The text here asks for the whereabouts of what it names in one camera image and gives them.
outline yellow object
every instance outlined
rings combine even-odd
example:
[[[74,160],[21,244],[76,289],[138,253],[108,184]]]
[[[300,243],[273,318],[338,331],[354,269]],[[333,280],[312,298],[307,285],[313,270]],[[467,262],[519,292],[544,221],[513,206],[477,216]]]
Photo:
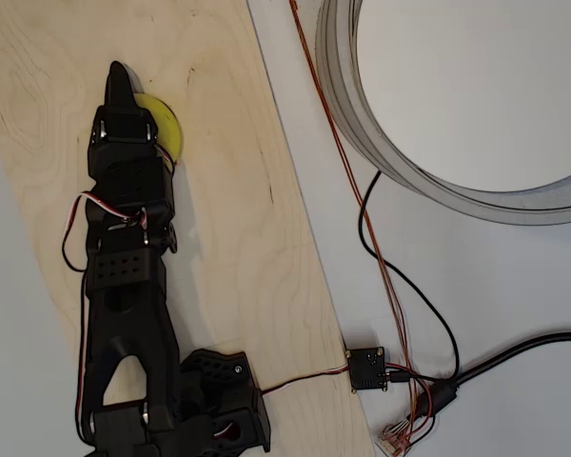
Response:
[[[165,103],[147,93],[134,93],[133,95],[135,103],[152,114],[159,128],[157,143],[167,151],[171,160],[176,162],[182,150],[182,132],[175,114]]]

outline tape roll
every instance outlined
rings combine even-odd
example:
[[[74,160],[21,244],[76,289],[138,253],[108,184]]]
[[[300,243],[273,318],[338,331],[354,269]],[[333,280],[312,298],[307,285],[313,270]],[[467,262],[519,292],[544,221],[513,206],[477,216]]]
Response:
[[[401,185],[456,211],[513,225],[571,222],[571,176],[515,192],[466,189],[416,167],[389,140],[364,98],[357,66],[361,0],[325,0],[316,33],[316,61],[327,103],[352,146]]]

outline connector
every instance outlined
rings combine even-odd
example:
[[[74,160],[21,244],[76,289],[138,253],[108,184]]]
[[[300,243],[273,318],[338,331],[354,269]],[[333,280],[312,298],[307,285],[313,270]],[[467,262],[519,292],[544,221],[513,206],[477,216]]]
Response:
[[[408,421],[389,425],[377,436],[376,444],[387,457],[404,457],[410,450],[410,440],[405,437]]]

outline plywood board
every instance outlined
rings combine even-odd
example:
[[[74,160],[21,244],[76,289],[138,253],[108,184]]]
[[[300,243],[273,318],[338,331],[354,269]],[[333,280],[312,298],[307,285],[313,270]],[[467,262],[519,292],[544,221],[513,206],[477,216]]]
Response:
[[[174,177],[180,250],[165,256],[183,355],[245,350],[262,387],[341,365],[340,331],[246,2],[5,0],[0,155],[72,357],[80,276],[64,265],[60,243],[72,199],[92,185],[90,125],[112,60],[166,101],[184,132]],[[85,261],[81,216],[69,244],[77,265]],[[129,378],[109,400],[140,390]],[[272,455],[373,453],[346,376],[295,385],[267,407]]]

